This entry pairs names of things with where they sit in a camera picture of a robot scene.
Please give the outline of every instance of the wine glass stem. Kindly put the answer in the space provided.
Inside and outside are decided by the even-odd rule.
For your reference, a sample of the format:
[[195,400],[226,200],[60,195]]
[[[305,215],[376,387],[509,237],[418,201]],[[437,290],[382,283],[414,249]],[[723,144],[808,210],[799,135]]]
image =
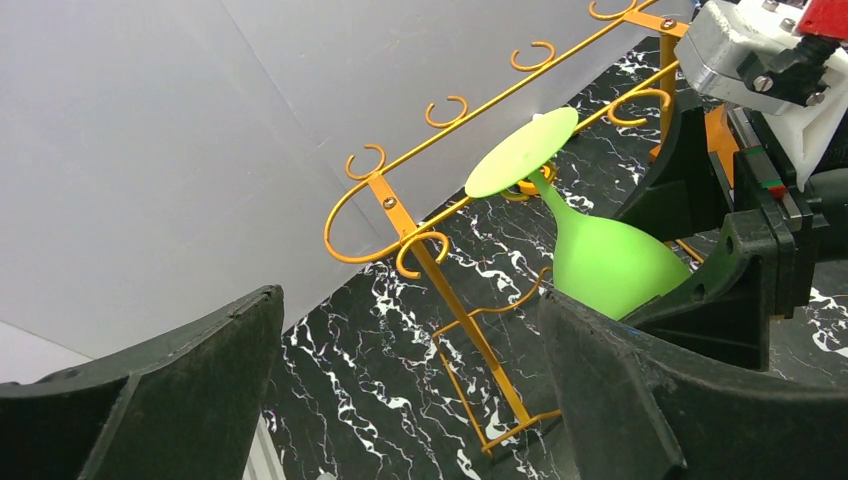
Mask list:
[[536,186],[536,190],[539,191],[539,196],[542,197],[545,205],[547,205],[551,210],[551,213],[554,214],[554,218],[557,222],[557,229],[564,227],[564,224],[569,217],[580,215],[580,212],[571,208],[559,192],[556,191],[556,188],[545,180],[545,175],[542,172],[537,170],[531,173],[527,178],[533,182],[533,185]]

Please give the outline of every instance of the yellow metal rack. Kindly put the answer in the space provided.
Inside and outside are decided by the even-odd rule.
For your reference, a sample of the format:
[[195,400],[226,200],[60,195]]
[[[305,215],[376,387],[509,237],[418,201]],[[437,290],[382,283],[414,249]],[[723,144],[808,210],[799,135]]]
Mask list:
[[[338,204],[332,209],[330,212],[329,218],[327,218],[327,223],[324,227],[324,244],[327,248],[327,251],[338,261],[344,263],[352,263],[352,264],[365,264],[380,260],[388,255],[391,255],[395,252],[397,254],[397,269],[398,271],[407,278],[410,279],[418,279],[421,278],[420,272],[410,271],[404,266],[404,258],[406,254],[411,251],[412,254],[418,259],[418,262],[421,265],[421,268],[424,270],[424,273],[430,277],[430,280],[435,285],[439,294],[441,294],[447,306],[450,308],[452,314],[455,316],[455,320],[450,324],[444,326],[443,328],[437,330],[433,333],[433,341],[435,342],[437,348],[439,349],[439,356],[442,359],[442,363],[445,366],[445,369],[450,376],[451,381],[456,388],[456,392],[459,395],[460,400],[462,401],[463,406],[465,407],[465,411],[468,415],[468,418],[474,427],[477,436],[480,438],[480,442],[482,444],[482,451],[486,453],[489,457],[492,456],[492,449],[503,442],[504,440],[516,435],[517,433],[525,430],[531,425],[546,420],[549,418],[556,417],[560,414],[559,410],[554,410],[551,412],[545,412],[537,415],[531,415],[527,412],[527,409],[524,406],[518,392],[516,392],[512,383],[509,380],[506,372],[504,371],[503,366],[498,361],[492,347],[489,345],[489,342],[486,340],[486,337],[483,335],[483,332],[480,330],[480,327],[477,325],[475,321],[475,317],[483,314],[483,313],[503,313],[510,310],[513,310],[519,307],[521,304],[530,299],[533,294],[535,294],[539,286],[542,283],[542,279],[550,270],[549,267],[542,269],[538,274],[538,279],[536,280],[535,285],[530,291],[528,291],[520,300],[513,303],[512,305],[508,305],[506,307],[501,308],[478,308],[471,312],[468,312],[465,307],[460,302],[456,293],[454,293],[447,279],[443,275],[439,265],[442,261],[447,257],[448,251],[450,249],[448,237],[439,231],[434,230],[434,227],[438,225],[440,222],[453,215],[460,209],[467,206],[471,199],[469,197],[465,197],[455,204],[451,205],[449,208],[441,211],[429,221],[418,225],[413,220],[412,216],[408,213],[403,203],[398,198],[398,195],[392,190],[392,187],[386,181],[385,174],[390,172],[391,170],[399,167],[401,164],[414,157],[427,147],[433,145],[437,141],[446,137],[450,133],[454,132],[456,129],[465,125],[478,115],[482,114],[486,110],[490,109],[492,106],[496,105],[506,97],[512,95],[528,83],[533,80],[539,78],[541,75],[545,74],[545,72],[551,70],[555,66],[562,63],[567,58],[576,54],[580,50],[584,49],[586,46],[590,45],[595,40],[609,33],[616,27],[624,24],[636,24],[650,30],[654,30],[661,33],[661,65],[660,70],[645,80],[644,82],[637,85],[635,88],[622,95],[606,107],[598,110],[585,120],[583,120],[578,126],[576,131],[583,130],[592,123],[594,123],[597,119],[601,118],[603,115],[607,115],[610,121],[616,125],[624,126],[624,127],[634,127],[639,126],[645,123],[645,119],[636,119],[636,120],[621,120],[615,116],[615,109],[621,105],[622,103],[632,99],[634,97],[640,97],[645,95],[656,95],[661,97],[662,99],[662,116],[661,116],[661,131],[664,137],[665,132],[668,130],[668,123],[670,121],[669,108],[674,99],[674,91],[675,91],[675,73],[677,70],[677,60],[674,58],[673,48],[676,44],[677,39],[683,36],[686,32],[688,26],[683,23],[676,22],[673,19],[666,19],[657,17],[654,15],[650,15],[644,13],[642,10],[647,8],[648,6],[656,3],[658,0],[646,0],[645,2],[637,5],[637,0],[633,0],[630,6],[622,12],[611,14],[611,15],[602,15],[595,11],[595,2],[589,4],[589,14],[597,19],[602,21],[609,21],[604,28],[600,29],[594,35],[580,42],[577,46],[568,50],[567,52],[557,56],[556,49],[553,45],[548,42],[533,42],[531,45],[533,47],[545,48],[548,50],[548,57],[545,61],[531,66],[524,66],[517,63],[517,58],[519,56],[519,51],[516,50],[512,53],[512,57],[510,58],[510,63],[512,67],[521,72],[532,72],[526,78],[516,83],[515,85],[506,89],[500,95],[492,98],[485,104],[481,105],[477,109],[469,112],[468,110],[468,102],[460,96],[450,96],[447,99],[449,101],[459,102],[462,105],[462,112],[453,120],[449,122],[435,122],[430,118],[430,114],[435,107],[435,104],[430,104],[427,106],[425,110],[424,118],[427,123],[434,127],[438,128],[441,131],[433,135],[429,140],[421,143],[417,147],[413,148],[409,152],[404,155],[398,157],[393,162],[386,164],[386,152],[383,150],[383,147],[377,144],[367,144],[365,145],[366,149],[375,150],[380,155],[380,160],[377,162],[377,166],[374,167],[368,173],[365,174],[355,174],[351,170],[351,164],[354,160],[354,155],[351,155],[347,159],[347,163],[345,164],[345,173],[347,176],[353,180],[358,181],[359,183],[354,186],[350,191],[348,191],[344,196],[342,196],[341,200],[339,200]],[[659,82],[660,89],[652,89],[651,85]],[[337,252],[330,242],[330,231],[332,229],[332,224],[339,210],[350,200],[354,195],[358,192],[362,191],[365,187],[370,187],[374,196],[377,199],[377,202],[382,205],[383,211],[386,216],[391,221],[395,230],[398,233],[399,239],[392,243],[391,245],[383,248],[382,250],[372,253],[370,255],[364,255],[360,257],[349,257]],[[526,196],[515,196],[505,194],[510,200],[520,200],[522,198],[526,198]],[[441,250],[438,255],[434,258],[431,255],[430,251],[427,249],[426,245],[423,243],[423,240],[432,239],[438,240],[441,244]],[[498,438],[490,439],[487,438],[482,429],[480,428],[480,424],[477,422],[474,413],[471,411],[471,405],[465,397],[464,389],[460,385],[456,375],[450,367],[447,357],[445,356],[442,349],[439,347],[439,337],[447,332],[448,330],[461,326],[471,341],[474,343],[475,347],[480,351],[485,359],[486,365],[491,370],[492,375],[500,387],[501,393],[512,409],[513,414],[515,415],[515,419],[518,422],[518,425],[511,429],[510,431],[504,433]]]

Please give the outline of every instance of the marble tabletop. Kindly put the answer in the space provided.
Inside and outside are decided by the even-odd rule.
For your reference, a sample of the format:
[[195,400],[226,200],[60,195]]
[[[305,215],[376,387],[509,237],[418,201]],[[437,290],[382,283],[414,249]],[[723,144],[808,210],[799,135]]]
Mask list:
[[[656,71],[646,39],[569,104],[588,115]],[[685,88],[685,82],[678,83]],[[611,215],[644,174],[659,141],[655,99],[623,106],[644,128],[598,122],[555,159],[555,186],[576,208]],[[443,270],[468,308],[517,300],[550,264],[553,218],[539,200],[473,202],[440,230],[452,249]],[[691,239],[703,255],[711,235]],[[810,304],[774,322],[769,374],[822,385],[848,383],[848,265],[820,265]],[[534,325],[538,297],[515,312],[480,317],[481,328],[533,413],[557,408]],[[282,337],[264,416],[289,479],[577,478],[561,420],[507,441],[489,460],[430,336],[453,321],[426,279],[408,280],[394,259],[368,265]],[[458,329],[442,345],[486,434],[514,418],[470,340]]]

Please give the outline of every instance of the bolt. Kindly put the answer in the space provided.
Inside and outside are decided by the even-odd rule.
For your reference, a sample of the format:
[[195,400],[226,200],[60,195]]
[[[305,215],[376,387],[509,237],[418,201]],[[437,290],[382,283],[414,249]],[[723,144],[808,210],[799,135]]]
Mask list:
[[660,28],[663,30],[671,30],[675,26],[677,26],[677,20],[668,17],[664,18],[663,23],[660,24]]
[[816,93],[810,95],[809,97],[807,97],[807,106],[808,107],[815,107],[816,105],[820,104],[823,101],[824,101],[824,94],[821,93],[821,92],[816,92]]
[[792,30],[795,30],[795,20],[784,18],[780,21],[780,28],[785,32],[792,33]]
[[774,86],[774,80],[766,75],[760,75],[754,79],[754,91],[767,92]]

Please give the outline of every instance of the screw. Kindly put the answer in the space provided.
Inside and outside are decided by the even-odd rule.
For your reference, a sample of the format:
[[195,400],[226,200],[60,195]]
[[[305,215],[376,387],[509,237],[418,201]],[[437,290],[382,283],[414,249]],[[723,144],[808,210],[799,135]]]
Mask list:
[[792,30],[795,29],[795,20],[791,18],[784,18],[780,21],[780,28],[782,28],[785,32],[792,33]]
[[766,75],[760,75],[754,79],[754,90],[757,92],[767,92],[774,86],[774,80]]
[[823,101],[824,101],[824,94],[821,93],[821,92],[816,92],[816,93],[810,95],[809,97],[807,97],[807,106],[815,107],[816,105],[820,104]]

